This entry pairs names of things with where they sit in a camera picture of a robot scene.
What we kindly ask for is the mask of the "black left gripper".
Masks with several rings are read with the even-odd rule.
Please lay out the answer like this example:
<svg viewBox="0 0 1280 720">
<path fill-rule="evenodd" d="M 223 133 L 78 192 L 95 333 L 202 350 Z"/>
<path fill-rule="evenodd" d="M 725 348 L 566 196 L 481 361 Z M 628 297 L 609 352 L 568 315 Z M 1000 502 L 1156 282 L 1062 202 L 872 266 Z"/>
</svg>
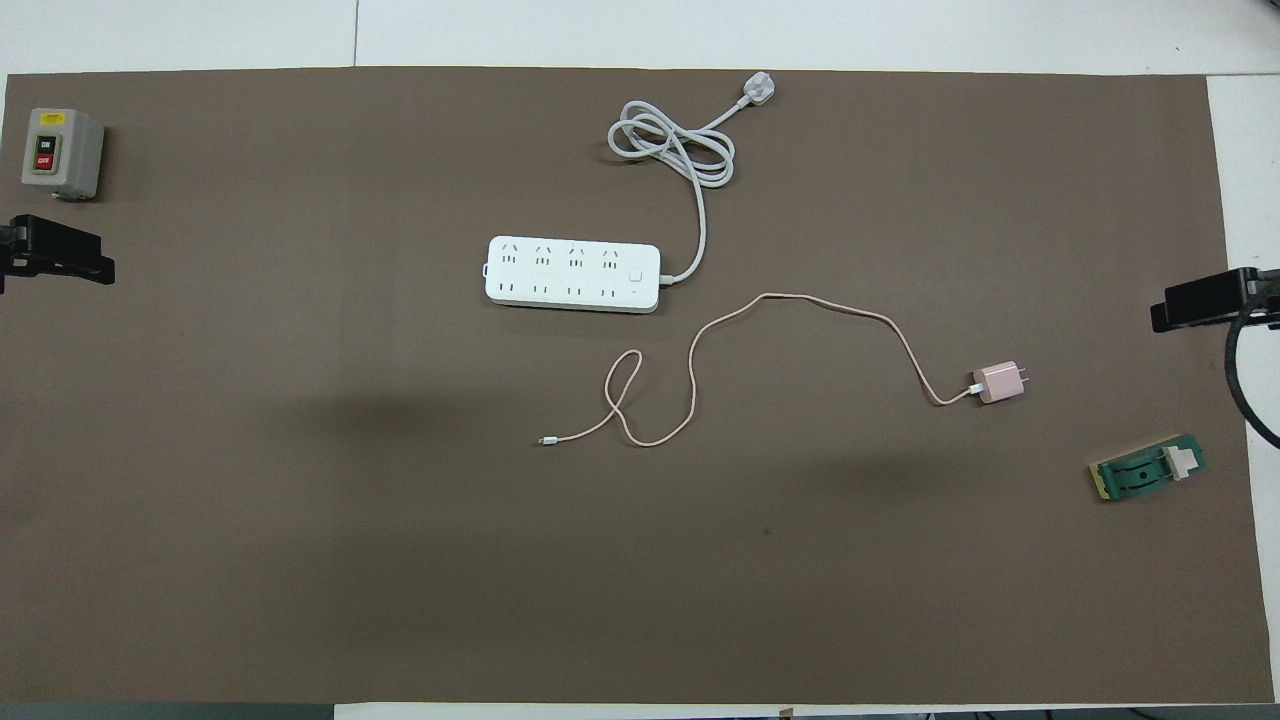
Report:
<svg viewBox="0 0 1280 720">
<path fill-rule="evenodd" d="M 115 261 L 102 252 L 102 238 L 36 215 L 18 215 L 0 227 L 0 293 L 6 275 L 63 275 L 114 284 Z"/>
</svg>

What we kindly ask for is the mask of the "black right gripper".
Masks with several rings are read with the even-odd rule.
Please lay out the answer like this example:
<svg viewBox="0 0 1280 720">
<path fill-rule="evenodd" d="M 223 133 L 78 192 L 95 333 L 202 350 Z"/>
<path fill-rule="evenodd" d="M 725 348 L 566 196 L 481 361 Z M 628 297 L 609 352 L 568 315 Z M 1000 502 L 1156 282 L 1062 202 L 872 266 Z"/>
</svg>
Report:
<svg viewBox="0 0 1280 720">
<path fill-rule="evenodd" d="M 1279 269 L 1234 268 L 1164 290 L 1149 307 L 1152 332 L 1229 323 L 1251 304 L 1251 324 L 1279 328 Z"/>
</svg>

